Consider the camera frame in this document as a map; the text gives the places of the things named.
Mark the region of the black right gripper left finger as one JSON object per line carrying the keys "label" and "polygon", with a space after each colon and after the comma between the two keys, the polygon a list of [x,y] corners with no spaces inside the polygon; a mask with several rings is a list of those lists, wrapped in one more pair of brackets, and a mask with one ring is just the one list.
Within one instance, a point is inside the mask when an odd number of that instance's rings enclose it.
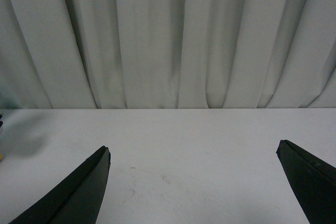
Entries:
{"label": "black right gripper left finger", "polygon": [[102,146],[11,223],[96,223],[110,165],[110,151]]}

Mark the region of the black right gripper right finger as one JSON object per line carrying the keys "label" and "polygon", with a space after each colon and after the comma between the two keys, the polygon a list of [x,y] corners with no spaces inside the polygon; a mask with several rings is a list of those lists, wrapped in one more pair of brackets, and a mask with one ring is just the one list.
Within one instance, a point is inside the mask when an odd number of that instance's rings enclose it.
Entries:
{"label": "black right gripper right finger", "polygon": [[309,223],[335,223],[335,167],[289,140],[276,154]]}

